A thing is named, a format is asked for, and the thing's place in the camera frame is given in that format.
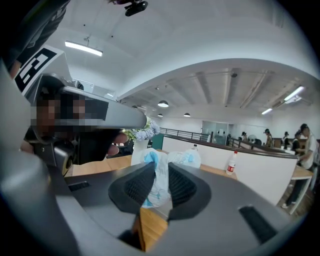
white plastic bag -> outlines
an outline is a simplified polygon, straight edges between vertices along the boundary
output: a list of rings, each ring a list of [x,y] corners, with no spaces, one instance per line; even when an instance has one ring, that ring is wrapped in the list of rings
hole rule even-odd
[[[153,148],[144,150],[140,162],[155,164],[155,178],[149,195],[142,204],[143,208],[159,207],[171,199],[169,193],[169,171],[168,156],[166,153],[158,152]]]
[[[155,178],[149,195],[142,204],[142,208],[155,208],[166,204],[170,199],[169,193],[169,170],[168,163],[183,164],[199,168],[201,158],[199,153],[194,149],[186,152],[171,152],[169,154],[159,152],[153,148],[148,148],[141,152],[140,163],[155,164]]]
[[[200,168],[201,157],[198,151],[188,149],[185,152],[170,152],[168,154],[168,163],[177,163],[194,168]]]

white partition wall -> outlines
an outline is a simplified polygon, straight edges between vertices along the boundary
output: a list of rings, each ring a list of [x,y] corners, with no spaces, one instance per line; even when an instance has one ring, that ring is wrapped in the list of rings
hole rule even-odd
[[[166,152],[185,151],[194,143],[163,137],[162,150]],[[197,144],[201,163],[225,170],[234,151]],[[296,158],[284,158],[255,153],[238,152],[235,173],[238,181],[244,183],[271,204],[276,205],[291,180],[297,163]]]

white flowers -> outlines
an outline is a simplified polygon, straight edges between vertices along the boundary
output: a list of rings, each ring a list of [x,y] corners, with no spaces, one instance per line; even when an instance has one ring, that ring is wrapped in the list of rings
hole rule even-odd
[[[160,127],[157,123],[147,117],[147,122],[142,129],[125,130],[124,133],[130,140],[144,141],[150,140],[153,136],[160,133]]]

white wall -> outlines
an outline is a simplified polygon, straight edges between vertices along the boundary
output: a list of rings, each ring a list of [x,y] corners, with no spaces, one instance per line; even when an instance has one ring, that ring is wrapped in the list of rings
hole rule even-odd
[[[190,113],[191,117],[184,117],[186,112]],[[216,105],[184,105],[164,110],[162,114],[163,118],[158,123],[163,128],[200,133],[203,121],[223,122],[237,124],[233,128],[235,137],[246,132],[247,135],[262,136],[262,141],[264,141],[264,130],[272,125],[270,116],[262,116],[253,110]]]
[[[285,132],[289,138],[294,138],[295,133],[302,124],[307,124],[316,139],[320,139],[320,103],[311,106],[289,108],[285,111],[275,110],[272,113],[271,134],[274,138],[282,138]]]
[[[162,150],[166,152],[183,152],[192,147],[193,143],[163,137]],[[227,168],[233,155],[232,150],[204,145],[197,145],[197,148],[202,164],[221,170]],[[297,159],[295,158],[239,152],[234,171],[238,181],[251,188],[271,204],[276,205],[290,182],[296,163]]]

security camera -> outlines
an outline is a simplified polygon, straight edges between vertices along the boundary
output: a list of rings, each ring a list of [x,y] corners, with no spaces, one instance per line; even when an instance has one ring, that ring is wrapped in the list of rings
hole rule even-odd
[[[131,5],[124,7],[126,9],[125,16],[130,17],[134,14],[144,11],[148,6],[147,1],[142,1],[139,3],[132,2]]]

